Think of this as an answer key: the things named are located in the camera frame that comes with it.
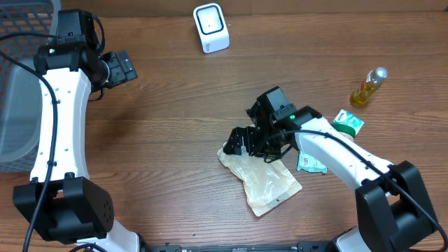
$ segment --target black screw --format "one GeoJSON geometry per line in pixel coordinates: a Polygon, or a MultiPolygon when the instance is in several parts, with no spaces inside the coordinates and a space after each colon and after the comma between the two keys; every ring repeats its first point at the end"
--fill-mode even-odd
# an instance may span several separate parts
{"type": "Polygon", "coordinates": [[[73,172],[66,172],[64,174],[64,178],[65,179],[71,179],[71,178],[74,178],[74,177],[75,177],[75,174],[73,172]]]}

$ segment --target clear plastic bag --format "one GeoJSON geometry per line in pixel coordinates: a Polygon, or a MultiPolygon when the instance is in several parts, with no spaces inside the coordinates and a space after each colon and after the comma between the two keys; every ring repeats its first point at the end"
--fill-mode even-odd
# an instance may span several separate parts
{"type": "Polygon", "coordinates": [[[247,203],[256,216],[266,214],[302,189],[280,160],[267,164],[262,158],[247,153],[226,155],[223,148],[218,151],[218,157],[243,181],[247,203]]]}

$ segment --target gray basket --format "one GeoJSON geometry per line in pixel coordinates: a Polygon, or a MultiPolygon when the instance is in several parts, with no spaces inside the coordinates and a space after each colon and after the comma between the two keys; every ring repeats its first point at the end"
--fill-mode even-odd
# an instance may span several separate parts
{"type": "MultiPolygon", "coordinates": [[[[60,0],[1,0],[0,36],[13,32],[56,34],[60,0]]],[[[0,42],[0,50],[34,68],[47,38],[22,36],[0,42]]],[[[39,80],[0,58],[0,172],[30,171],[36,160],[41,124],[39,80]]]]}

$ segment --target wood grain surface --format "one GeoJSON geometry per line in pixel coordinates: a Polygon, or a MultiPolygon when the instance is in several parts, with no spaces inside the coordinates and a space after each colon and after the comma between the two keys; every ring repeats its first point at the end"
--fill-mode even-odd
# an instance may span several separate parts
{"type": "MultiPolygon", "coordinates": [[[[446,0],[216,0],[224,15],[298,13],[372,13],[443,11],[446,0]]],[[[209,0],[62,0],[65,9],[80,8],[109,18],[191,16],[209,0]]]]}
{"type": "MultiPolygon", "coordinates": [[[[448,228],[448,15],[370,13],[227,17],[230,47],[205,55],[191,17],[102,18],[106,50],[127,50],[139,78],[89,104],[91,180],[109,191],[115,217],[149,244],[285,244],[327,240],[357,224],[354,194],[334,174],[297,172],[303,189],[257,218],[242,182],[216,156],[244,109],[278,85],[297,107],[365,121],[356,142],[420,170],[448,228]],[[368,71],[388,80],[370,104],[349,94],[368,71]]],[[[12,203],[28,173],[0,174],[0,251],[20,251],[28,222],[12,203]]],[[[438,234],[419,248],[437,249],[438,234]]],[[[68,251],[35,233],[31,251],[68,251]]]]}

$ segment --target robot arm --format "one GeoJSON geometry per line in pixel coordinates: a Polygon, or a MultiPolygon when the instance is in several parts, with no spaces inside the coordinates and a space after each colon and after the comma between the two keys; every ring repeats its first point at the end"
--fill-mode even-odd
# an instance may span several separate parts
{"type": "Polygon", "coordinates": [[[319,112],[310,107],[297,110],[279,87],[259,96],[246,112],[255,127],[233,129],[223,149],[226,154],[241,155],[245,148],[249,155],[277,160],[284,155],[281,147],[289,144],[315,157],[355,191],[358,227],[337,237],[326,251],[400,252],[437,230],[429,219],[437,222],[423,179],[411,163],[394,165],[368,153],[336,131],[319,112]],[[389,194],[400,195],[400,200],[389,205],[389,194]]]}
{"type": "MultiPolygon", "coordinates": [[[[59,12],[60,37],[41,46],[36,71],[53,89],[57,105],[55,167],[45,207],[34,229],[46,241],[96,244],[106,251],[142,252],[144,240],[115,218],[111,196],[89,181],[85,163],[85,111],[91,92],[135,79],[137,73],[126,52],[103,55],[93,29],[93,17],[81,10],[59,12]],[[63,192],[63,197],[56,197],[63,192]]],[[[13,201],[30,221],[47,173],[52,139],[53,108],[41,82],[42,119],[38,155],[28,185],[14,187],[13,201]]]]}

